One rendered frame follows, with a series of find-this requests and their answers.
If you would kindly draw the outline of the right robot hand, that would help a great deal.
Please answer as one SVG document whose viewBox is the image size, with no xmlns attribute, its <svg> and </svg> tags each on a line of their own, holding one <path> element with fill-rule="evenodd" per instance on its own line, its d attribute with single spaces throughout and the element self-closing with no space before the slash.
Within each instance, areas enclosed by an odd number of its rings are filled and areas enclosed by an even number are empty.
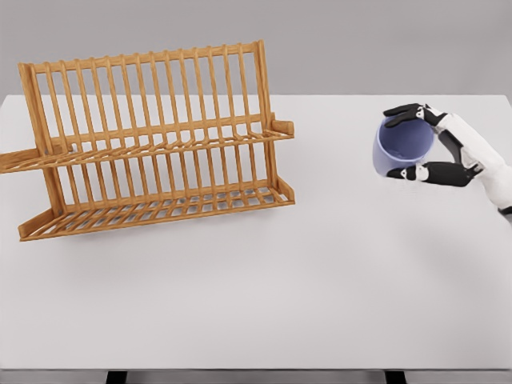
<svg viewBox="0 0 512 384">
<path fill-rule="evenodd" d="M 498 170 L 506 164 L 504 158 L 456 114 L 417 103 L 397 106 L 383 114 L 390 119 L 385 123 L 386 128 L 413 120 L 428 123 L 454 158 L 453 162 L 426 162 L 395 168 L 387 172 L 388 178 L 464 187 L 480 174 Z"/>
</svg>

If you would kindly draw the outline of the lavender cup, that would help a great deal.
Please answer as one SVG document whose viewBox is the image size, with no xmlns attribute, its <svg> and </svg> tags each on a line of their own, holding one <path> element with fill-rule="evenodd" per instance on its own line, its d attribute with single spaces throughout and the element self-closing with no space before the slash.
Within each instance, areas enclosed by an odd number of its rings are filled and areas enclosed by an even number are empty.
<svg viewBox="0 0 512 384">
<path fill-rule="evenodd" d="M 373 165 L 383 177 L 392 169 L 422 162 L 434 143 L 434 131 L 427 122 L 415 119 L 386 128 L 392 119 L 384 117 L 373 144 Z"/>
</svg>

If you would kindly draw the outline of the wooden dish rack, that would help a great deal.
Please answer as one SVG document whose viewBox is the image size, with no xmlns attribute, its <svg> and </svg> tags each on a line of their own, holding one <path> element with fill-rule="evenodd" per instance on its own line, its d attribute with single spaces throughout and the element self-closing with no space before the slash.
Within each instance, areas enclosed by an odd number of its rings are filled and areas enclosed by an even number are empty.
<svg viewBox="0 0 512 384">
<path fill-rule="evenodd" d="M 0 174 L 39 170 L 50 207 L 23 241 L 288 206 L 263 41 L 22 63 L 32 149 Z"/>
</svg>

